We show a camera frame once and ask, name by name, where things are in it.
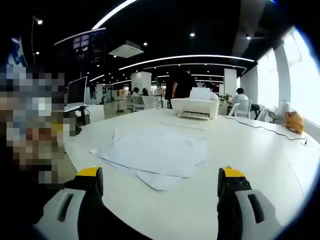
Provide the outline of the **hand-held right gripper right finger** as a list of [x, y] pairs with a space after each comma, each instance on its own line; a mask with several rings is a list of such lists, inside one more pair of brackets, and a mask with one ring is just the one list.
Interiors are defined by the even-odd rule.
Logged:
[[282, 226], [275, 206], [230, 166], [218, 171], [218, 240], [272, 240]]

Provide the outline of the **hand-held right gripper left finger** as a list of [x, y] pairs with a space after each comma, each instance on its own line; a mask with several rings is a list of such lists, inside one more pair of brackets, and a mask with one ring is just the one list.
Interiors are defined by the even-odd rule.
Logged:
[[102, 168], [82, 169], [44, 205], [34, 228], [46, 240], [101, 240], [103, 191]]

